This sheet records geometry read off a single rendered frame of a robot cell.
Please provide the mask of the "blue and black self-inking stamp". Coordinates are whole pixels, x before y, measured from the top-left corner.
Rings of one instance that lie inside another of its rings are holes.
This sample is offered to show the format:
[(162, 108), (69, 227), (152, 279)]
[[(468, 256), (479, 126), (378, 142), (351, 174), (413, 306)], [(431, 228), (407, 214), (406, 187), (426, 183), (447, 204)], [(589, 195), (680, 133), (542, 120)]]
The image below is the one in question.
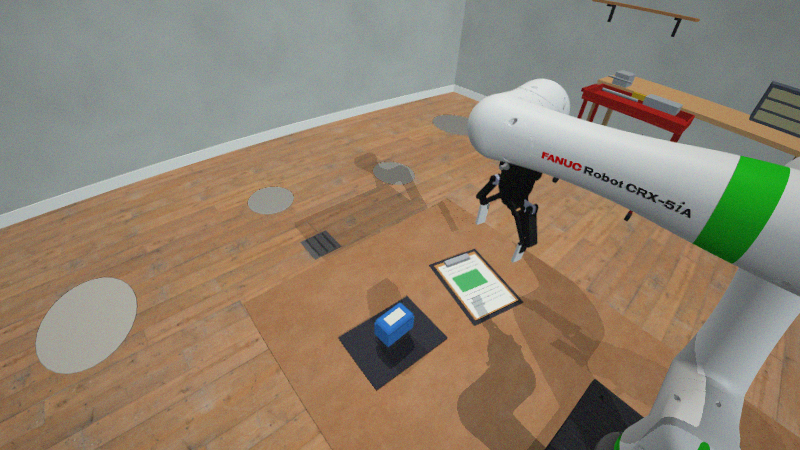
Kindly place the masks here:
[(413, 328), (413, 323), (413, 313), (402, 303), (398, 303), (376, 319), (374, 323), (374, 334), (378, 337), (376, 342), (389, 353), (411, 335), (409, 330)]

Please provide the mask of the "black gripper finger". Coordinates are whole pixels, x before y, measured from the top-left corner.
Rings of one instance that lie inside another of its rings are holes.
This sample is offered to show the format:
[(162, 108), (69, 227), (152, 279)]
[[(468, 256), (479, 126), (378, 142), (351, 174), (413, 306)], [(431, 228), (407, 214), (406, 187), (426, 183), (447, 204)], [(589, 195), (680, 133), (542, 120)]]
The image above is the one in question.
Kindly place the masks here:
[(510, 205), (512, 216), (515, 218), (520, 240), (511, 259), (511, 262), (514, 263), (522, 258), (527, 247), (529, 248), (537, 244), (538, 205), (533, 205), (525, 199), (524, 206), (520, 207), (521, 210), (516, 211), (514, 199), (512, 197), (508, 198), (508, 204)]
[[(494, 200), (500, 199), (501, 197), (506, 196), (506, 192), (502, 191), (490, 197), (486, 197), (495, 187), (499, 184), (500, 173), (496, 175), (492, 175), (490, 177), (489, 182), (478, 192), (476, 198), (480, 200), (480, 207), (476, 219), (476, 225), (484, 223), (487, 217), (488, 209), (490, 206), (489, 202)], [(494, 185), (495, 184), (495, 185)], [(485, 199), (484, 199), (485, 198)]]

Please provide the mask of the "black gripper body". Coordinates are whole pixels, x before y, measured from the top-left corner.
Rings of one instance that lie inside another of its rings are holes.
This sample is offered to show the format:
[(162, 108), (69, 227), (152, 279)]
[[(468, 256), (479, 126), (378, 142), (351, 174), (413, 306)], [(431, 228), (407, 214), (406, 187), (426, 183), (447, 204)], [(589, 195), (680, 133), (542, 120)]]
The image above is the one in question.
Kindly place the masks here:
[[(501, 187), (499, 186), (499, 184)], [(503, 172), (501, 172), (499, 184), (498, 184), (499, 192), (502, 192), (504, 190), (506, 191), (506, 196), (501, 197), (502, 203), (505, 204), (510, 209), (510, 205), (508, 204), (507, 199), (509, 197), (512, 197), (514, 199), (515, 207), (516, 209), (518, 209), (524, 206), (525, 199), (528, 201), (528, 196), (533, 189), (535, 181), (534, 182), (516, 181), (509, 178)]]

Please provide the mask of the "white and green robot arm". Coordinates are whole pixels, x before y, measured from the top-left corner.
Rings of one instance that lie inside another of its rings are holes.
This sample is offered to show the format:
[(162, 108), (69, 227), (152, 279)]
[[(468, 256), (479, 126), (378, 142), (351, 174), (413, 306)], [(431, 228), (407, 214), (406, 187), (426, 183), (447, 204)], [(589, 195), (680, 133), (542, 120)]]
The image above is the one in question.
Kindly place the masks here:
[(468, 137), (513, 180), (572, 183), (739, 267), (650, 413), (594, 450), (741, 450), (745, 394), (800, 313), (800, 157), (781, 166), (569, 113), (563, 87), (535, 79), (481, 100)]

